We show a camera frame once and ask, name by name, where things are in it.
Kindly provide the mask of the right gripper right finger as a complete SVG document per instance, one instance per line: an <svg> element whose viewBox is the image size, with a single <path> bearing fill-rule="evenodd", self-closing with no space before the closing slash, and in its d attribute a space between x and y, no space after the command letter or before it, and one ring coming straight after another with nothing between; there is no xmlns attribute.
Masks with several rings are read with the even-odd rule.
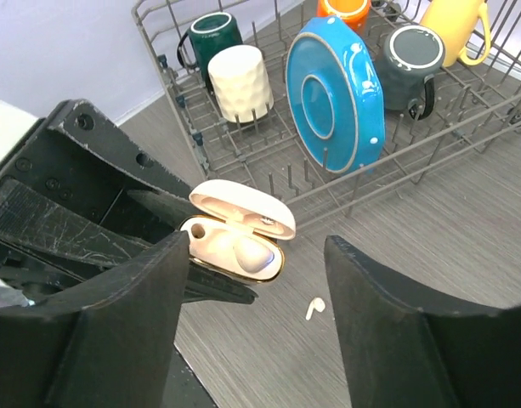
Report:
<svg viewBox="0 0 521 408"><path fill-rule="evenodd" d="M521 407L521 304L438 291L338 235L324 259L353 406Z"/></svg>

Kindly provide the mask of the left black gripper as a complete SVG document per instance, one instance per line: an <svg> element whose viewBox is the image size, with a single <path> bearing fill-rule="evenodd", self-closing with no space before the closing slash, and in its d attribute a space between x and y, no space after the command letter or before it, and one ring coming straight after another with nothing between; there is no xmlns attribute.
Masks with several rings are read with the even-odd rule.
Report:
<svg viewBox="0 0 521 408"><path fill-rule="evenodd" d="M3 125L0 280L39 301L124 264L195 213L191 187L86 99Z"/></svg>

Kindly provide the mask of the beige earbud case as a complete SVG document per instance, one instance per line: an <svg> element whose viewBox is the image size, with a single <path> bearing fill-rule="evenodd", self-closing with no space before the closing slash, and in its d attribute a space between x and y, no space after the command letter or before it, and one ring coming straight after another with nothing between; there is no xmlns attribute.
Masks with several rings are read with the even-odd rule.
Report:
<svg viewBox="0 0 521 408"><path fill-rule="evenodd" d="M198 184L189 201L204 212L180 226L190 239L191 261L247 284L268 283L279 276L285 254L276 242L289 241L297 232L295 217L285 203L226 179ZM261 242L274 254L273 261L256 274L243 270L235 258L234 243L244 237Z"/></svg>

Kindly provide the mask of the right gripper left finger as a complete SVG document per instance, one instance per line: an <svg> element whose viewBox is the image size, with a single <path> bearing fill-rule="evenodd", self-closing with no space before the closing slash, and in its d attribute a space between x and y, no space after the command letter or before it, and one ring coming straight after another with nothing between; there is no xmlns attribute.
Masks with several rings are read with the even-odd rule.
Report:
<svg viewBox="0 0 521 408"><path fill-rule="evenodd" d="M174 233L39 304L0 308L0 407L158 407L189 271Z"/></svg>

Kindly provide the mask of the white earbud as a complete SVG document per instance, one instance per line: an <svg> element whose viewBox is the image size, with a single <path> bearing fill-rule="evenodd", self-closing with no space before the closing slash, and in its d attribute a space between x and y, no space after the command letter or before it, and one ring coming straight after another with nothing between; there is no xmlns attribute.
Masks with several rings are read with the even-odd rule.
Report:
<svg viewBox="0 0 521 408"><path fill-rule="evenodd" d="M309 303L309 306L308 306L308 309L307 309L307 312L305 315L305 320L306 321L311 320L313 317L313 314L315 312L323 313L325 309L326 309L325 301L321 297L315 297Z"/></svg>
<svg viewBox="0 0 521 408"><path fill-rule="evenodd" d="M234 252L237 263L251 274L261 271L274 259L273 252L267 246L247 237L234 243Z"/></svg>

